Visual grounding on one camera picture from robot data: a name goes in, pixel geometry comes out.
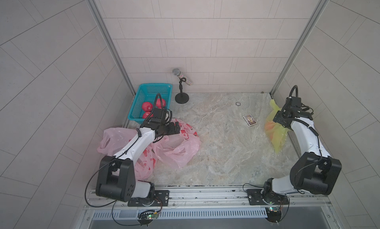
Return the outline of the yellow-green plastic bag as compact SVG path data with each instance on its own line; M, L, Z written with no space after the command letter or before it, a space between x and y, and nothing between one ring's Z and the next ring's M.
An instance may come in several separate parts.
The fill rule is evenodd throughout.
M266 136L272 143L275 153L278 154L283 149L286 143L289 129L283 127L279 123L274 122L275 115L278 111L281 110L279 106L275 103L274 99L270 101L270 106L272 108L272 112L266 118L264 131Z

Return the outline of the pink plastic bag back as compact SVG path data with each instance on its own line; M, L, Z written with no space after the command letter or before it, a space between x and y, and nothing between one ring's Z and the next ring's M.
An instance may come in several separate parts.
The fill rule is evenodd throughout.
M152 145L156 157L166 166L178 170L183 168L199 151L201 140L197 131L188 123L173 119L179 123L180 132L166 135Z

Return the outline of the pink plastic bag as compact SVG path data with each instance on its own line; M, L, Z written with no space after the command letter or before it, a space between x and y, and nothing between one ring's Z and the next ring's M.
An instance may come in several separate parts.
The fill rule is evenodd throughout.
M166 135L152 145L156 157L166 166L178 170L183 168L199 151L201 140L197 131L188 123L173 119L179 123L180 132Z
M154 137L155 132L150 128L109 128L104 131L97 151L121 160L132 160L136 179L147 180L157 162L152 147Z

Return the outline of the red apple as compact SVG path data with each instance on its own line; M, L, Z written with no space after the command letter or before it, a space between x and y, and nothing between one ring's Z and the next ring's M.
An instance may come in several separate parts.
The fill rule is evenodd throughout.
M142 116L143 119L146 119L149 115L151 114L151 112L145 112Z
M153 104L150 102L144 102L142 104L142 110L145 112L151 112L153 110Z
M158 98L156 103L155 103L155 106L159 109L162 109L162 108L165 108L166 107L166 102L164 99L161 99L161 98Z

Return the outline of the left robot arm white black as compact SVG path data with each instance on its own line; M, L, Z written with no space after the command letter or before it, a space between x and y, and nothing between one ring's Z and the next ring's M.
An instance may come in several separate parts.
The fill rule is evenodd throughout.
M157 94L154 104L160 101L160 108L154 107L145 118L131 142L113 156L102 158L96 184L96 195L107 199L128 202L141 198L146 203L154 201L154 184L139 181L135 177L134 166L145 149L164 136L180 133L178 122L171 122L172 111L163 106L161 94Z

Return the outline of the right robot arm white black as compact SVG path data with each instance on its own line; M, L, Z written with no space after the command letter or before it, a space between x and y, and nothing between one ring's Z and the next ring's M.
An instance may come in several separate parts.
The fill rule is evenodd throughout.
M294 85L273 122L295 133L301 157L282 178L268 179L262 190L263 200L271 204L285 204L289 194L306 191L314 195L330 195L341 172L340 160L330 156L316 131L313 111L302 103L298 87Z

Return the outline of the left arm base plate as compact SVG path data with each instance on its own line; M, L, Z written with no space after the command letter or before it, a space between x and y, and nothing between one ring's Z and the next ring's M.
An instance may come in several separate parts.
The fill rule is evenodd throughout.
M155 190L147 198L131 198L128 207L161 207L168 206L169 190Z

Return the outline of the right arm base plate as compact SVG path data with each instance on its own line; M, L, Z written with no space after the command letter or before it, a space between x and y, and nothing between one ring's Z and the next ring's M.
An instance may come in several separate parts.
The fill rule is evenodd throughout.
M289 205L289 199L284 195L276 194L264 189L246 189L249 205Z

